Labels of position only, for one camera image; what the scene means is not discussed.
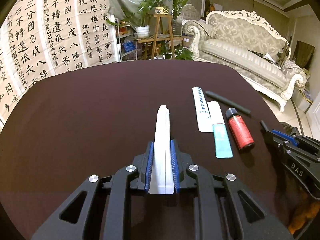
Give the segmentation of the dark object on sofa arm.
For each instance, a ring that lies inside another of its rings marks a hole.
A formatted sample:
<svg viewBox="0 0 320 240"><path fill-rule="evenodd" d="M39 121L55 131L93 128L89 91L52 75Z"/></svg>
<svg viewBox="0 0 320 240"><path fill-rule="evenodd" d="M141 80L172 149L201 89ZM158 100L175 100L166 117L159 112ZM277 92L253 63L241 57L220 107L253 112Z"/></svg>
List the dark object on sofa arm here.
<svg viewBox="0 0 320 240"><path fill-rule="evenodd" d="M286 41L283 48L281 49L280 52L277 54L277 64L281 68L284 64L284 62L287 60L287 58L290 56L291 49L289 46L289 43Z"/></svg>

